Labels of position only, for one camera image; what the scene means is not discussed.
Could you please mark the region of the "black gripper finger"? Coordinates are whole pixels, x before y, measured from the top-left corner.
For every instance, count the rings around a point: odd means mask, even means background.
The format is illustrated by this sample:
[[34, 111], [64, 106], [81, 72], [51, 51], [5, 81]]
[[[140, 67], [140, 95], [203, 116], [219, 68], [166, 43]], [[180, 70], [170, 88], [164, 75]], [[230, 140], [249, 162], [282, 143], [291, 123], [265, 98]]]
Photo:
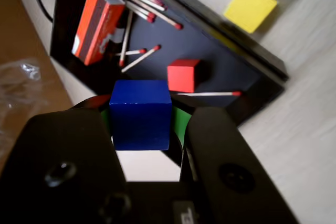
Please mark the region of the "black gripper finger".
[[127, 223], [131, 200], [101, 112], [109, 96], [33, 116], [1, 174], [1, 223]]
[[182, 174], [191, 179], [199, 223], [297, 223], [297, 218], [223, 108], [172, 95], [191, 114]]

